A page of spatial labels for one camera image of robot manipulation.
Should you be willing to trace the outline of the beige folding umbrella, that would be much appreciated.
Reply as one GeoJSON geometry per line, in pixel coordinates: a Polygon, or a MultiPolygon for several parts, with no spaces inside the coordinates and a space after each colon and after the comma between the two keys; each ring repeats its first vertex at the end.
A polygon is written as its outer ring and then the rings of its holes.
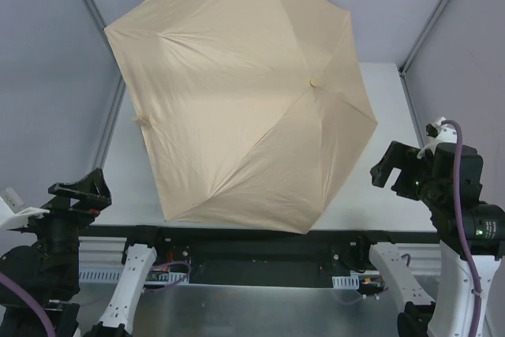
{"type": "Polygon", "coordinates": [[[145,0],[105,33],[168,221],[304,234],[376,130],[327,0],[145,0]]]}

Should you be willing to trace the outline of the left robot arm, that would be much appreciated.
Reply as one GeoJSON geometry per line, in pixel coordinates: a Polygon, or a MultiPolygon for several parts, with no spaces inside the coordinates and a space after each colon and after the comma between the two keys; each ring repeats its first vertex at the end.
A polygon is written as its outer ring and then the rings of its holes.
{"type": "MultiPolygon", "coordinates": [[[[112,204],[100,168],[74,183],[55,183],[40,208],[19,205],[14,191],[1,195],[1,227],[36,235],[32,245],[1,256],[3,336],[81,336],[77,316],[80,233],[112,204]]],[[[155,263],[154,237],[129,239],[118,284],[89,336],[131,336],[145,279],[155,263]]]]}

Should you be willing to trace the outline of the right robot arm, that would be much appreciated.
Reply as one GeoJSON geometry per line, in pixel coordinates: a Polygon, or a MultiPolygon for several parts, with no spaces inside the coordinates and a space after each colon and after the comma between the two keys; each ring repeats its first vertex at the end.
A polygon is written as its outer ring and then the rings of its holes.
{"type": "Polygon", "coordinates": [[[431,212],[441,253],[437,297],[419,286],[393,243],[372,244],[368,258],[394,297],[400,336],[480,336],[485,294],[504,256],[504,212],[480,199],[484,161],[475,148],[445,142],[418,153],[393,141],[370,174],[384,187],[398,169],[392,191],[431,212]]]}

